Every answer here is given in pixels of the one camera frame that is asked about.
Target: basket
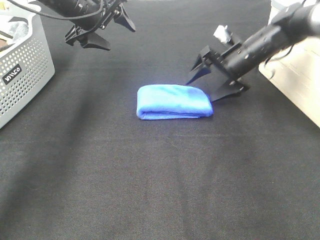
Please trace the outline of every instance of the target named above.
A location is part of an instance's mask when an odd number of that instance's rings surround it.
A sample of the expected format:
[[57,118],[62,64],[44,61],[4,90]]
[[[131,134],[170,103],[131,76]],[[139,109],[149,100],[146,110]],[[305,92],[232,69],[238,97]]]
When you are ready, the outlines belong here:
[[[34,4],[27,7],[39,11]],[[26,19],[28,34],[0,52],[0,128],[19,113],[55,74],[40,16],[10,5],[0,15]]]

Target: black cable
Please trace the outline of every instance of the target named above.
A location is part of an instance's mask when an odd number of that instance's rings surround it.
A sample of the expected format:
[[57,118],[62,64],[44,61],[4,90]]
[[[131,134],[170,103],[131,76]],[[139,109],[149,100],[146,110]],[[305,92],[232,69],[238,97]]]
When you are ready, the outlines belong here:
[[294,44],[290,47],[289,51],[285,55],[280,56],[280,57],[276,57],[276,58],[269,57],[267,60],[265,60],[264,66],[266,66],[268,62],[274,62],[274,61],[278,61],[278,60],[285,58],[286,56],[288,56],[292,52],[293,48],[294,48]]
[[95,16],[95,15],[98,15],[100,13],[103,12],[104,10],[104,0],[100,0],[100,8],[98,11],[96,12],[93,12],[93,13],[90,13],[90,14],[87,14],[87,15],[82,15],[82,16],[72,16],[72,17],[58,17],[58,16],[53,16],[53,15],[50,15],[50,14],[47,14],[47,13],[43,13],[43,12],[39,12],[39,11],[36,11],[36,10],[33,10],[29,7],[26,7],[26,6],[23,6],[19,3],[17,3],[16,1],[14,0],[7,0],[9,3],[23,9],[23,10],[26,10],[28,12],[31,12],[31,13],[34,13],[34,14],[38,14],[40,16],[43,16],[43,17],[46,17],[46,18],[50,18],[50,19],[56,19],[56,20],[66,20],[66,21],[70,21],[70,20],[79,20],[79,19],[86,19],[86,18],[89,18],[89,17],[92,17],[92,16]]

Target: black cloth surface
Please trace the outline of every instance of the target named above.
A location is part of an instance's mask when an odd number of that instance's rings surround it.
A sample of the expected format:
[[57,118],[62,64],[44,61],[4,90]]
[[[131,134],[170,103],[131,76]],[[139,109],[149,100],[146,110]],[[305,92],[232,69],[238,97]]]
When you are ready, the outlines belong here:
[[257,70],[213,117],[136,117],[141,86],[183,85],[217,25],[245,39],[270,1],[125,6],[137,32],[100,31],[110,52],[42,19],[56,74],[0,130],[0,239],[319,239],[320,130]]

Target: black robotic arm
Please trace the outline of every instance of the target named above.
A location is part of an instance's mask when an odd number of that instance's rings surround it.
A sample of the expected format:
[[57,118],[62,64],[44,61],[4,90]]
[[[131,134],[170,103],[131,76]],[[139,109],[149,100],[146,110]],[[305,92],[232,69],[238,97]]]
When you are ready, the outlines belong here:
[[320,3],[307,7],[295,3],[283,9],[269,25],[245,42],[225,28],[222,36],[217,36],[227,47],[225,52],[218,53],[206,46],[200,52],[187,84],[210,74],[211,68],[216,67],[227,77],[227,81],[210,92],[211,101],[239,94],[249,89],[239,81],[243,75],[281,50],[311,36],[320,36]]
[[[38,13],[46,17],[59,20],[70,20],[74,26],[65,36],[65,42],[71,46],[76,41],[86,48],[110,50],[110,43],[96,33],[98,29],[105,29],[114,20],[131,32],[136,31],[136,26],[129,18],[123,3],[127,0],[38,0],[64,18]],[[8,2],[32,11],[19,4],[16,0]]]

